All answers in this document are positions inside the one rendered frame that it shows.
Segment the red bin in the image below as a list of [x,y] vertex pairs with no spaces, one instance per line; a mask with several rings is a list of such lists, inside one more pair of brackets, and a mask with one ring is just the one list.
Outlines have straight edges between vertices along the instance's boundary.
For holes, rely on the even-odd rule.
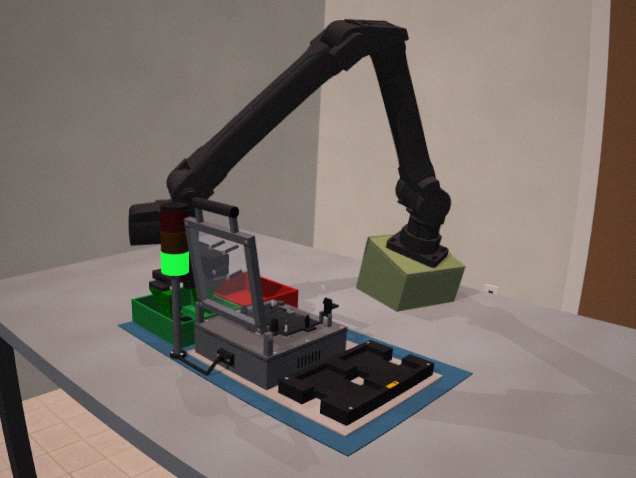
[[[298,308],[298,290],[260,276],[263,301],[277,300]],[[265,298],[265,299],[264,299]]]

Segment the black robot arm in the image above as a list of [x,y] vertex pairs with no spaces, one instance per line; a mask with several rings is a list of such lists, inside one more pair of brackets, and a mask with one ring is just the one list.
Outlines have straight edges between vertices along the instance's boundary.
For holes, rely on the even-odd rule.
[[130,207],[130,245],[161,244],[162,203],[187,203],[189,217],[196,218],[192,198],[208,200],[229,171],[281,121],[331,77],[342,69],[348,71],[368,53],[399,162],[397,202],[409,207],[410,213],[408,224],[387,240],[386,248],[436,268],[449,251],[440,245],[439,230],[451,198],[440,188],[428,154],[406,58],[407,40],[407,29],[387,21],[331,22],[290,67],[168,175],[172,200]]

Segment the green bin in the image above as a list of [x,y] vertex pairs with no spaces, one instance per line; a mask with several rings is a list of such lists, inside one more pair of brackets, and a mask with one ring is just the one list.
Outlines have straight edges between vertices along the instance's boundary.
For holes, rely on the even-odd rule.
[[[172,320],[160,314],[160,307],[153,295],[131,299],[131,303],[133,322],[173,345]],[[192,289],[180,287],[180,306],[195,312]],[[205,310],[204,319],[214,316],[217,314]],[[196,319],[181,323],[182,348],[194,345],[194,322]]]

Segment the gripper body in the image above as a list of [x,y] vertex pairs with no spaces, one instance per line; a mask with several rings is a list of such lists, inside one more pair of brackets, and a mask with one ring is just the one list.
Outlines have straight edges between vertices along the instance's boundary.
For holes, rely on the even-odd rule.
[[[152,271],[152,278],[155,279],[154,281],[150,281],[149,282],[149,286],[159,290],[159,291],[167,291],[170,290],[170,286],[171,286],[171,276],[169,275],[165,275],[161,273],[161,269],[157,269],[157,270],[153,270]],[[160,278],[160,280],[159,280]],[[163,279],[163,280],[162,280]],[[187,288],[187,289],[193,289],[195,288],[195,282],[194,282],[194,277],[192,276],[188,276],[188,277],[184,277],[184,278],[180,278],[180,283],[183,282],[183,287]]]

